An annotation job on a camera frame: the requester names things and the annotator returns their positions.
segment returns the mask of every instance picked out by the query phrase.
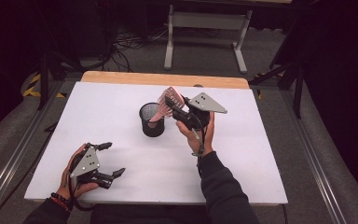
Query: black jacket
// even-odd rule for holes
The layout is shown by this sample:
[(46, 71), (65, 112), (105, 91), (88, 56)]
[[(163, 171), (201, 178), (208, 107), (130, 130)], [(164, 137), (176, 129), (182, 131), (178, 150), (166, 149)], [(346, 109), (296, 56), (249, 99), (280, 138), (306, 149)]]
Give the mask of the black jacket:
[[(98, 204), (91, 223), (259, 223), (240, 183), (215, 151), (200, 160), (200, 169), (206, 211), (204, 206)], [(23, 223), (64, 224), (69, 216), (69, 212), (46, 199)]]

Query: person's right hand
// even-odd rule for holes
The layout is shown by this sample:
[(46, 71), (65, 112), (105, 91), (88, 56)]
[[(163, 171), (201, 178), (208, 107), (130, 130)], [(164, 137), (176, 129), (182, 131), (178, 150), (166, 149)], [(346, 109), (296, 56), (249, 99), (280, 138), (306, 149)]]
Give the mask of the person's right hand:
[[(210, 112), (210, 120), (207, 128), (204, 130), (206, 131), (205, 134), (205, 141), (204, 147), (205, 151), (202, 154), (202, 157), (206, 154), (213, 151), (212, 148), (212, 140), (213, 140), (213, 132), (214, 132), (214, 112)], [(178, 126), (179, 131), (187, 138), (188, 145), (193, 149), (195, 154), (199, 154), (200, 151), (200, 141), (197, 139), (193, 131), (189, 130), (182, 121), (176, 121), (176, 126)], [(198, 131), (197, 134), (202, 140), (201, 131)]]

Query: human hand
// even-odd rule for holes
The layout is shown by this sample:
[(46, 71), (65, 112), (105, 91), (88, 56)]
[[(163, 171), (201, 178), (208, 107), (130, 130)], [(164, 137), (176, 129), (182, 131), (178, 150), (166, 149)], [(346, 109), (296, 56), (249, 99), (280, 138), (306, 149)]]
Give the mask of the human hand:
[[(69, 192), (69, 181), (72, 181), (72, 178), (69, 176), (69, 168), (71, 167), (72, 164), (72, 160), (74, 159), (74, 157), (80, 153), (81, 151), (84, 150), (84, 148), (86, 147), (86, 144), (83, 144), (75, 153), (74, 155), (72, 155), (71, 160), (69, 160), (68, 165), (66, 166), (66, 168), (63, 170), (62, 172), (62, 178), (61, 178), (61, 184), (60, 187), (57, 190), (57, 194), (61, 195), (63, 198), (65, 198), (66, 200), (69, 200), (71, 197), (71, 194)], [(97, 189), (99, 186), (97, 183), (87, 183), (87, 184), (82, 184), (80, 185), (76, 190), (75, 190), (75, 197), (79, 198), (83, 193), (86, 193), (88, 191), (91, 191), (93, 189)]]
[[(193, 133), (193, 131), (190, 131), (185, 126), (185, 124), (179, 120), (176, 121), (176, 126), (179, 128), (179, 131), (187, 138), (188, 145), (191, 147), (193, 152), (195, 154), (199, 154), (201, 144), (200, 141), (197, 139), (196, 135)], [(213, 151), (212, 140), (213, 140), (213, 133), (214, 133), (214, 112), (210, 112), (209, 124), (204, 130), (206, 132), (205, 141), (204, 141), (205, 151), (202, 154), (202, 157)], [(201, 131), (198, 131), (197, 135), (200, 138), (202, 138)]]

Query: table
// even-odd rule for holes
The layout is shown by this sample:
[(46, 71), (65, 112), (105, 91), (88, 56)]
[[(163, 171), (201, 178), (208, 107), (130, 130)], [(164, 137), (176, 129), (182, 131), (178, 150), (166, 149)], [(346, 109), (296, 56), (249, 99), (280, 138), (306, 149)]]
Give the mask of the table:
[[(173, 84), (190, 98), (205, 91), (227, 108), (227, 114), (216, 114), (213, 147), (241, 183), (250, 203), (287, 203), (253, 92), (245, 79), (114, 72), (87, 72), (76, 83), (24, 198), (43, 201), (48, 197), (59, 186), (62, 170), (82, 143), (110, 141), (110, 149), (97, 152), (99, 171), (108, 174), (125, 167), (126, 172), (110, 189), (96, 189), (80, 200), (204, 204), (197, 159), (190, 155), (175, 120), (165, 119), (165, 131), (159, 137), (142, 133), (139, 108), (156, 101)], [(194, 84), (204, 88), (191, 87)]]
[[(268, 2), (275, 4), (290, 4), (291, 0), (258, 0), (255, 2)], [(192, 27), (192, 28), (208, 28), (208, 29), (225, 29), (238, 30), (239, 37), (237, 42), (232, 43), (234, 54), (241, 73), (246, 73), (247, 68), (242, 56), (241, 47), (249, 22), (252, 17), (252, 10), (247, 10), (245, 15), (224, 15), (212, 13), (198, 12), (177, 12), (174, 11), (173, 5), (170, 5), (168, 16), (168, 42), (165, 53), (164, 69), (172, 68), (173, 55), (173, 27)]]

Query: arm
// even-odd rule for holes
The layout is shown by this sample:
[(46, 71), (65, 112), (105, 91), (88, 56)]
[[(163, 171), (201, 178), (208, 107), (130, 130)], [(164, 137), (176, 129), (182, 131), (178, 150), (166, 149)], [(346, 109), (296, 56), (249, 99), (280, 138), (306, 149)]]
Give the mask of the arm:
[[(187, 138), (194, 153), (198, 154), (200, 142), (185, 124), (176, 122), (179, 131)], [(208, 216), (212, 223), (259, 223), (243, 193), (240, 183), (213, 151), (214, 113), (206, 129), (205, 151), (200, 159), (201, 190), (206, 199)]]
[(57, 223), (65, 224), (68, 217), (71, 215), (69, 211), (65, 211), (57, 203), (47, 198), (40, 204), (28, 217), (23, 224), (31, 223)]
[[(85, 144), (81, 146), (75, 153), (72, 155), (71, 160), (69, 160), (68, 165), (62, 172), (61, 184), (58, 187), (56, 193), (65, 200), (70, 201), (71, 195), (69, 192), (68, 181), (72, 181), (69, 177), (69, 168), (71, 166), (72, 160), (74, 157), (80, 153), (85, 148)], [(99, 186), (96, 183), (88, 183), (80, 185), (75, 190), (75, 197), (79, 198), (83, 193), (88, 192), (93, 189), (97, 189)], [(60, 202), (55, 198), (47, 198), (42, 204), (40, 204), (28, 217), (24, 220), (24, 224), (31, 223), (66, 223), (68, 217), (71, 215), (72, 206)]]

